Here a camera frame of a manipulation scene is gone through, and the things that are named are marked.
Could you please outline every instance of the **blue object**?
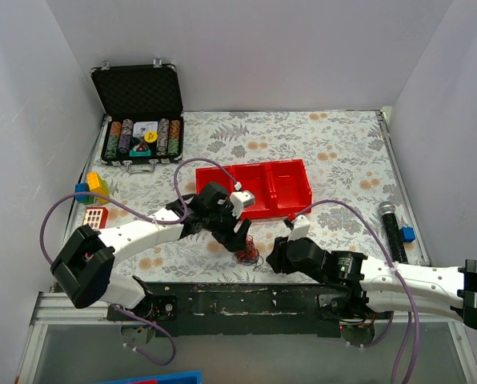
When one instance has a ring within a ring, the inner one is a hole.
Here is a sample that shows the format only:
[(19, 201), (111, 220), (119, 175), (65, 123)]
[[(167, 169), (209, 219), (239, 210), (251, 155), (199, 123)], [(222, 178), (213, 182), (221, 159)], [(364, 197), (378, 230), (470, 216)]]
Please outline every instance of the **blue object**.
[(403, 226), (400, 229), (400, 234), (403, 242), (413, 242), (416, 239), (415, 232), (410, 226)]
[(98, 384), (132, 384), (157, 380), (158, 384), (202, 384), (201, 371), (182, 372), (181, 374), (161, 374), (159, 376), (148, 376), (147, 378), (128, 378), (114, 382), (100, 382)]
[[(86, 182), (80, 182), (75, 186), (75, 192), (89, 192), (89, 184)], [(75, 197), (75, 200), (78, 202), (86, 202), (88, 198), (89, 196), (77, 196)]]

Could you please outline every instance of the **red divided tray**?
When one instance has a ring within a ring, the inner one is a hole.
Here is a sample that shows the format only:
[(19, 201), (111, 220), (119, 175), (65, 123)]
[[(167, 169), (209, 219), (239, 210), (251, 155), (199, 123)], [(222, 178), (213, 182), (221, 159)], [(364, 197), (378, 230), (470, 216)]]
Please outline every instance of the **red divided tray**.
[[(311, 188), (301, 159), (258, 162), (224, 167), (249, 190), (256, 203), (244, 211), (243, 218), (275, 218), (299, 212), (311, 204)], [(233, 192), (233, 182), (219, 168), (198, 168), (196, 190), (218, 182)]]

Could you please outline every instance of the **table surface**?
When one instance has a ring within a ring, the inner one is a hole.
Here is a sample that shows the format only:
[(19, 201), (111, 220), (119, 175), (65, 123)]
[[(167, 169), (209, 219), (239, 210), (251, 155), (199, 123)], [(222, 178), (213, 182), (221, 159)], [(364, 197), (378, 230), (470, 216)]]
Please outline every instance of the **table surface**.
[[(301, 158), (314, 202), (324, 198), (347, 202), (361, 212), (385, 244), (377, 215), (380, 202), (395, 204), (400, 226), (408, 222), (402, 190), (374, 111), (186, 112), (184, 118), (185, 159), (204, 157), (232, 165)], [(89, 170), (106, 180), (112, 198), (144, 214), (153, 214), (176, 199), (175, 164), (158, 164), (153, 174), (129, 174), (124, 167), (105, 166), (100, 162), (104, 136)], [(182, 193), (195, 192), (195, 169), (208, 166), (192, 162), (181, 169)], [(106, 207), (107, 227), (134, 220), (124, 210), (111, 204)], [(82, 224), (85, 210), (86, 206), (76, 203), (71, 232)], [(309, 236), (322, 248), (355, 250), (383, 259), (362, 223), (345, 208), (317, 206), (308, 218)], [(250, 229), (263, 257), (271, 252), (276, 237), (288, 233), (280, 218), (254, 220)], [(418, 239), (406, 245), (406, 251), (410, 263), (421, 260)], [(274, 274), (266, 263), (256, 268), (240, 265), (207, 232), (146, 250), (122, 262), (116, 270), (146, 282), (313, 282), (300, 273)]]

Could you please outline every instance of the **yellow block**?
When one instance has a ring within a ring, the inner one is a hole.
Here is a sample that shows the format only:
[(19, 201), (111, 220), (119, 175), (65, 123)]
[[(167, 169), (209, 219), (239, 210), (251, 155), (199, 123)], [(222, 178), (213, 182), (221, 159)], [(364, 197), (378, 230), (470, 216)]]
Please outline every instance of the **yellow block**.
[[(107, 183), (100, 178), (97, 172), (91, 172), (87, 174), (87, 184), (89, 184), (89, 190), (94, 194), (103, 194), (109, 196), (109, 189)], [(97, 198), (101, 204), (107, 204), (108, 201), (103, 198)]]

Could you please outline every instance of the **wire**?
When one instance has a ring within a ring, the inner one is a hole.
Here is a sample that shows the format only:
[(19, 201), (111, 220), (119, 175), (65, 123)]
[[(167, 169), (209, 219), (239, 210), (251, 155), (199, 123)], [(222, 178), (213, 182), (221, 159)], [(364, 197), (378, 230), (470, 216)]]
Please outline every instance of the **wire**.
[(259, 260), (259, 261), (262, 260), (262, 262), (260, 262), (259, 264), (258, 264), (258, 262), (256, 262), (255, 268), (253, 268), (253, 271), (254, 271), (254, 272), (256, 272), (257, 270), (259, 270), (259, 269), (262, 267), (263, 263), (265, 262), (265, 259), (263, 258), (262, 255), (259, 255), (259, 256), (258, 256), (258, 260)]
[(256, 249), (253, 237), (250, 235), (246, 237), (246, 247), (245, 251), (240, 250), (234, 253), (237, 262), (246, 266), (258, 265), (260, 251)]
[(407, 328), (406, 333), (404, 334), (404, 339), (400, 345), (399, 352), (397, 352), (397, 357), (395, 358), (395, 364), (393, 365), (393, 370), (391, 370), (391, 382), (395, 382), (397, 379), (397, 370), (395, 369), (399, 366), (400, 359), (402, 358), (404, 349), (406, 348), (407, 340), (409, 340), (409, 334), (411, 333), (411, 312), (407, 312)]
[[(383, 245), (381, 240), (379, 239), (379, 236), (375, 233), (375, 230), (372, 228), (372, 226), (363, 218), (363, 216), (352, 206), (348, 205), (346, 202), (341, 202), (339, 200), (334, 200), (334, 199), (327, 199), (327, 200), (320, 200), (318, 202), (314, 202), (310, 206), (307, 206), (305, 209), (301, 210), (295, 216), (299, 216), (300, 214), (304, 214), (306, 211), (310, 210), (314, 206), (318, 206), (320, 204), (324, 203), (333, 203), (333, 204), (338, 204), (340, 206), (344, 206), (347, 208), (350, 212), (352, 212), (356, 218), (359, 219), (360, 222), (363, 223), (365, 228), (367, 228), (368, 232), (372, 235), (374, 238), (375, 242), (377, 242), (377, 245), (381, 249), (381, 251), (384, 254), (384, 258), (387, 261), (388, 266), (395, 270), (395, 277), (400, 281), (400, 284), (402, 285), (403, 289), (406, 291), (407, 298), (409, 299), (409, 303), (411, 304), (411, 310), (413, 311), (413, 314), (415, 316), (415, 342), (413, 344), (413, 351), (411, 352), (411, 360), (409, 362), (409, 366), (407, 367), (407, 372), (406, 375), (404, 376), (404, 379), (402, 381), (403, 384), (406, 384), (409, 382), (409, 379), (413, 373), (413, 370), (415, 369), (416, 365), (416, 358), (418, 357), (418, 349), (420, 345), (420, 317), (419, 317), (419, 312), (418, 312), (418, 307), (416, 306), (415, 298), (413, 294), (411, 293), (411, 288), (406, 284), (406, 281), (403, 279), (402, 275), (395, 269), (395, 264), (391, 260), (390, 254), (388, 253), (386, 247)], [(393, 321), (393, 314), (391, 315), (391, 319), (388, 322), (388, 327), (386, 330), (384, 330), (384, 333), (382, 334), (383, 338), (385, 337), (387, 330), (391, 326), (391, 322)], [(372, 342), (368, 346), (373, 346), (378, 344), (377, 342)], [(399, 362), (395, 361), (395, 364), (393, 366), (393, 369), (395, 370), (395, 373), (397, 369), (399, 368)]]
[[(178, 220), (167, 221), (167, 220), (156, 220), (155, 218), (150, 218), (150, 217), (146, 216), (145, 214), (140, 214), (139, 212), (137, 212), (135, 210), (132, 210), (128, 206), (125, 206), (121, 202), (118, 202), (118, 201), (114, 200), (113, 198), (110, 198), (110, 197), (105, 196), (103, 194), (95, 194), (93, 192), (75, 192), (75, 193), (72, 193), (72, 194), (68, 194), (67, 196), (59, 199), (56, 203), (54, 203), (53, 206), (48, 210), (48, 212), (46, 212), (45, 218), (43, 219), (43, 222), (41, 224), (41, 228), (39, 230), (39, 247), (41, 248), (41, 252), (43, 253), (43, 256), (48, 261), (48, 263), (50, 265), (52, 265), (53, 260), (49, 256), (48, 252), (46, 252), (46, 247), (45, 247), (45, 229), (46, 229), (46, 224), (48, 223), (48, 219), (50, 218), (50, 216), (54, 212), (55, 208), (57, 208), (60, 204), (62, 204), (63, 202), (65, 202), (66, 200), (69, 200), (71, 198), (76, 198), (77, 196), (94, 196), (96, 198), (102, 198), (104, 200), (107, 200), (108, 202), (113, 203), (114, 205), (118, 206), (122, 210), (125, 210), (126, 212), (128, 212), (130, 214), (133, 214), (134, 216), (136, 216), (136, 217), (138, 217), (138, 218), (140, 218), (140, 219), (142, 219), (146, 222), (156, 222), (156, 223), (161, 224), (161, 225), (166, 225), (166, 224), (167, 225), (169, 225), (169, 224), (172, 225), (172, 224), (179, 224), (180, 222), (183, 222), (186, 219), (186, 217), (189, 213), (189, 209), (188, 209), (188, 206), (185, 202), (185, 199), (183, 198), (182, 193), (180, 192), (180, 189), (179, 189), (179, 186), (178, 186), (178, 172), (180, 171), (180, 169), (183, 166), (185, 166), (189, 162), (209, 162), (210, 164), (213, 164), (214, 166), (217, 166), (220, 170), (222, 170), (222, 172), (224, 172), (226, 174), (226, 176), (228, 176), (231, 179), (231, 181), (233, 181), (235, 189), (236, 190), (240, 189), (240, 187), (241, 187), (240, 183), (237, 182), (237, 180), (230, 174), (230, 172), (228, 172), (223, 166), (221, 166), (220, 164), (218, 164), (214, 160), (210, 160), (208, 158), (190, 158), (188, 160), (180, 162), (178, 164), (178, 166), (176, 167), (176, 170), (174, 170), (174, 177), (173, 177), (174, 190), (176, 191), (176, 195), (178, 196), (178, 200), (182, 203), (182, 207), (183, 207), (183, 216), (181, 218), (179, 218)], [(169, 364), (170, 362), (173, 361), (174, 356), (176, 355), (176, 345), (174, 344), (174, 339), (169, 334), (169, 332), (164, 330), (161, 326), (158, 326), (157, 324), (146, 320), (145, 318), (140, 318), (139, 316), (136, 316), (135, 314), (132, 314), (132, 313), (128, 312), (127, 310), (122, 309), (121, 307), (119, 307), (116, 304), (111, 304), (111, 306), (115, 310), (117, 310), (118, 312), (128, 316), (129, 318), (132, 318), (132, 319), (137, 320), (139, 322), (143, 322), (144, 324), (147, 324), (148, 326), (151, 326), (151, 327), (155, 328), (156, 330), (164, 333), (167, 336), (167, 338), (169, 338), (169, 340), (171, 342), (171, 345), (173, 346), (173, 354), (171, 355), (171, 357), (167, 361), (162, 362), (161, 360), (158, 360), (155, 356), (153, 356), (149, 352), (143, 350), (142, 348), (138, 348), (137, 346), (135, 346), (133, 344), (130, 344), (130, 343), (124, 343), (126, 346), (130, 347), (134, 351), (139, 352), (140, 354), (143, 354), (144, 356), (149, 358), (152, 362), (155, 362), (155, 363), (159, 364), (160, 366), (165, 366), (165, 365), (167, 365), (167, 364)]]
[(170, 343), (171, 343), (171, 346), (172, 346), (172, 353), (171, 353), (171, 356), (165, 361), (163, 362), (162, 360), (156, 358), (155, 356), (153, 356), (150, 352), (144, 350), (143, 348), (139, 348), (138, 346), (132, 344), (132, 343), (129, 343), (129, 342), (123, 342), (123, 345), (124, 346), (127, 346), (129, 347), (130, 349), (132, 349), (133, 351), (136, 351), (136, 352), (139, 352), (140, 354), (146, 356), (147, 358), (149, 358), (152, 362), (154, 362), (155, 364), (158, 364), (160, 366), (166, 366), (167, 364), (169, 364), (170, 362), (172, 362), (174, 360), (174, 356), (176, 356), (176, 345), (174, 344), (174, 339), (173, 337), (170, 335), (169, 332), (167, 332), (166, 330), (164, 330), (161, 326), (155, 324), (154, 322), (151, 322), (149, 320), (146, 320), (145, 318), (140, 318), (139, 316), (136, 316), (135, 314), (132, 314), (131, 312), (127, 311), (127, 310), (124, 310), (121, 306), (118, 306), (117, 304), (112, 304), (111, 305), (112, 308), (114, 310), (117, 310), (119, 313), (121, 314), (124, 314), (126, 316), (128, 316), (129, 318), (132, 318), (134, 320), (137, 320), (138, 322), (142, 322), (152, 328), (154, 328), (155, 330), (157, 330), (158, 332), (162, 332), (163, 334), (166, 335), (166, 337), (169, 339)]
[(390, 314), (390, 318), (388, 319), (388, 323), (386, 325), (386, 328), (384, 329), (384, 331), (381, 333), (381, 336), (379, 336), (378, 338), (376, 338), (373, 342), (371, 342), (370, 344), (366, 344), (365, 346), (363, 346), (363, 348), (371, 348), (372, 346), (377, 346), (382, 340), (384, 340), (384, 338), (388, 335), (388, 332), (391, 328), (391, 325), (393, 324), (393, 312), (391, 312)]
[(374, 314), (372, 315), (372, 320), (368, 323), (368, 324), (362, 324), (360, 326), (360, 328), (370, 328), (371, 326), (374, 325), (374, 322), (375, 322), (375, 318), (376, 318), (377, 314), (374, 312)]
[(168, 225), (169, 224), (179, 224), (180, 222), (183, 222), (183, 220), (185, 220), (187, 215), (188, 215), (189, 209), (188, 209), (187, 204), (186, 204), (185, 200), (183, 199), (183, 196), (182, 196), (182, 194), (180, 192), (180, 189), (178, 187), (178, 172), (180, 171), (180, 168), (182, 168), (183, 166), (185, 166), (189, 162), (209, 162), (210, 164), (213, 164), (213, 165), (217, 166), (220, 170), (222, 170), (222, 172), (224, 172), (226, 174), (226, 176), (228, 176), (231, 179), (231, 181), (234, 183), (234, 185), (238, 184), (237, 180), (230, 174), (230, 172), (228, 172), (223, 166), (221, 166), (220, 164), (218, 164), (214, 160), (210, 160), (208, 158), (190, 158), (188, 160), (180, 162), (178, 164), (178, 166), (176, 167), (176, 170), (174, 170), (173, 183), (174, 183), (174, 190), (176, 191), (176, 195), (178, 196), (178, 200), (182, 203), (183, 216), (181, 218), (179, 218), (177, 220), (173, 220), (173, 221), (156, 220), (155, 218), (148, 217), (145, 214), (140, 214), (139, 212), (137, 212), (135, 210), (132, 210), (128, 206), (125, 206), (121, 202), (117, 202), (113, 198), (110, 198), (110, 197), (105, 196), (103, 194), (95, 194), (93, 192), (75, 192), (75, 193), (72, 193), (72, 194), (68, 194), (67, 196), (61, 198), (56, 203), (54, 203), (53, 206), (48, 210), (48, 212), (46, 212), (45, 218), (43, 219), (43, 223), (41, 224), (41, 229), (39, 230), (39, 247), (41, 248), (41, 252), (43, 253), (43, 256), (49, 262), (49, 264), (52, 264), (53, 260), (49, 256), (48, 252), (46, 252), (46, 248), (45, 248), (45, 228), (46, 228), (46, 224), (48, 223), (48, 219), (50, 218), (50, 216), (54, 212), (55, 208), (57, 208), (61, 203), (65, 202), (66, 200), (68, 200), (70, 198), (76, 198), (77, 196), (94, 196), (96, 198), (102, 198), (104, 200), (107, 200), (108, 202), (111, 202), (115, 206), (118, 206), (122, 210), (125, 210), (126, 212), (128, 212), (130, 214), (133, 214), (137, 218), (140, 218), (141, 220), (144, 220), (145, 222), (157, 222), (158, 224), (168, 224)]
[(347, 325), (350, 325), (350, 326), (360, 326), (360, 328), (361, 328), (361, 325), (365, 323), (366, 319), (365, 318), (364, 319), (359, 318), (357, 322), (350, 322), (349, 320), (344, 320), (344, 319), (341, 319), (339, 321), (343, 322)]

